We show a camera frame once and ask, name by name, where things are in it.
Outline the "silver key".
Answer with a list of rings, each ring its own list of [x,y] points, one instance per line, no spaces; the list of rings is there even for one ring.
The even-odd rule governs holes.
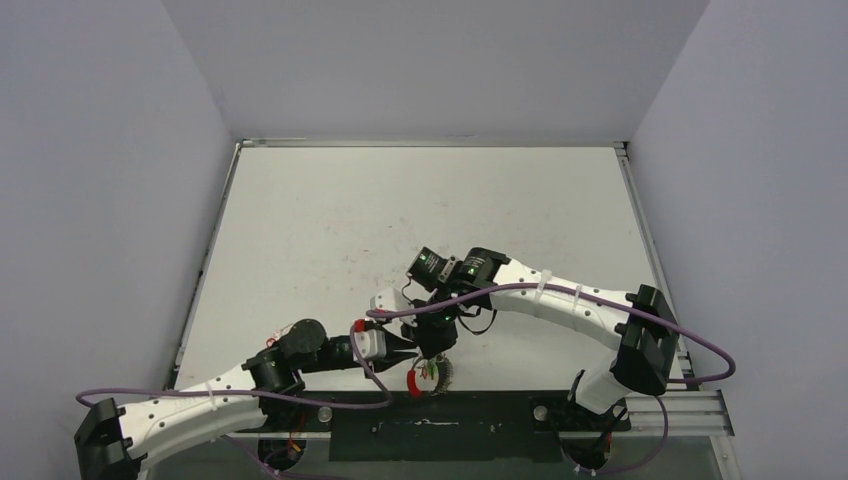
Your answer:
[[[272,332],[272,337],[273,337],[273,338],[280,338],[280,337],[282,337],[283,335],[285,335],[285,334],[286,334],[286,333],[287,333],[287,332],[288,332],[288,331],[292,328],[292,326],[293,326],[293,324],[292,324],[292,323],[289,323],[288,325],[285,325],[285,326],[284,326],[284,327],[282,327],[282,328],[279,328],[279,329],[274,330],[274,331]]]

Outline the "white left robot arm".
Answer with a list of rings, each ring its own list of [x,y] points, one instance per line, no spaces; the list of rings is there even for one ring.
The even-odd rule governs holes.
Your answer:
[[[330,337],[303,319],[243,363],[192,387],[147,393],[120,405],[109,390],[91,403],[74,435],[84,479],[135,479],[160,461],[224,435],[268,425],[290,428],[300,405],[329,407],[303,397],[303,375],[361,367],[368,377],[413,358],[416,345],[372,320]]]

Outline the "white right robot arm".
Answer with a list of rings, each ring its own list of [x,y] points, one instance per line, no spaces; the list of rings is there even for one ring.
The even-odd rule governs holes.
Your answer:
[[[631,393],[662,396],[673,381],[679,334],[663,293],[649,285],[635,292],[595,288],[482,247],[463,258],[423,248],[406,278],[429,298],[412,299],[393,287],[371,306],[400,312],[403,336],[427,359],[456,344],[460,319],[482,311],[531,317],[603,347],[604,357],[572,377],[565,414],[577,428],[593,427]]]

